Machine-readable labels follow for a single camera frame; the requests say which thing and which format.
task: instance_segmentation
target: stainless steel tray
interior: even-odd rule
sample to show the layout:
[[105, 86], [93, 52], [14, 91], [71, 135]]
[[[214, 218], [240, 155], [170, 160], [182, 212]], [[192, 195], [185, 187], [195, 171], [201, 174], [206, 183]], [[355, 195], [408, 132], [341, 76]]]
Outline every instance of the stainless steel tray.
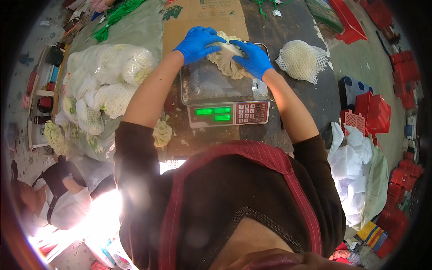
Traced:
[[[268, 55], [264, 44], [254, 43]], [[259, 79], [225, 76], [207, 57], [188, 64], [180, 70], [181, 102], [184, 105], [201, 105], [226, 102], [272, 101], [273, 94]]]

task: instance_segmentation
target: red apron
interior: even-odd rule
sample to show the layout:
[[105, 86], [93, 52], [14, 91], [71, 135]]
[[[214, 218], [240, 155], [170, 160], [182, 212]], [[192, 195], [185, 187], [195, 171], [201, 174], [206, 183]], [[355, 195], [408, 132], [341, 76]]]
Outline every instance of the red apron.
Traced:
[[177, 236], [180, 222], [183, 185], [185, 178], [197, 168], [213, 159], [237, 154], [282, 174], [294, 196], [308, 226], [312, 252], [322, 255], [321, 232], [318, 219], [294, 174], [288, 156], [280, 148], [255, 141], [233, 141], [220, 144], [187, 159], [172, 179], [171, 195], [161, 224], [159, 236], [159, 270], [174, 270], [177, 253]]

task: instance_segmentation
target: digital scale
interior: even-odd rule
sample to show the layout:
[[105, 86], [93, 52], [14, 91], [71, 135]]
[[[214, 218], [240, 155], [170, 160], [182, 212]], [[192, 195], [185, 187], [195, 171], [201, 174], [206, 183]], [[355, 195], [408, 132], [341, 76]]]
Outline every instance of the digital scale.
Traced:
[[[254, 44], [268, 55], [264, 44]], [[274, 97], [259, 79], [224, 76], [207, 58], [182, 67], [180, 78], [181, 101], [187, 106], [191, 128], [266, 124], [269, 120]]]

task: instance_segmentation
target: blue nitrile glove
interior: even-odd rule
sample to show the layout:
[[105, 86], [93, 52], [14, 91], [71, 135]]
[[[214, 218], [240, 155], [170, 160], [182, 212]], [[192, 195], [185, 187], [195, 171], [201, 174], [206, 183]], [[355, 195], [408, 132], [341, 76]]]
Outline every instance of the blue nitrile glove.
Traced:
[[270, 63], [269, 57], [258, 45], [250, 42], [243, 43], [238, 40], [230, 40], [229, 43], [238, 46], [246, 53], [248, 56], [247, 58], [234, 55], [232, 59], [245, 67], [245, 69], [255, 78], [263, 80], [264, 72], [270, 68], [274, 69]]
[[219, 46], [209, 46], [213, 42], [226, 43], [226, 40], [217, 36], [216, 31], [211, 28], [195, 26], [189, 30], [186, 37], [173, 51], [180, 51], [184, 56], [184, 64], [196, 62], [203, 59], [208, 54], [220, 51]]

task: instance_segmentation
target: brown sweater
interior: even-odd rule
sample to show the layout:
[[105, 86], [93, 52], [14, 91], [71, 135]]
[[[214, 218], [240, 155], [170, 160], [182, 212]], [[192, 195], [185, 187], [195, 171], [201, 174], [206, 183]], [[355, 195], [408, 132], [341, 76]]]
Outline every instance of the brown sweater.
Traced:
[[[175, 170], [159, 174], [153, 129], [121, 122], [116, 131], [114, 175], [123, 198], [120, 241], [140, 269], [158, 269], [161, 220]], [[331, 177], [324, 141], [294, 144], [294, 173], [317, 216], [323, 256], [345, 234], [345, 214]], [[184, 184], [177, 244], [178, 269], [208, 269], [240, 220], [247, 216], [279, 235], [294, 252], [311, 251], [304, 219], [284, 177], [238, 155], [216, 158]]]

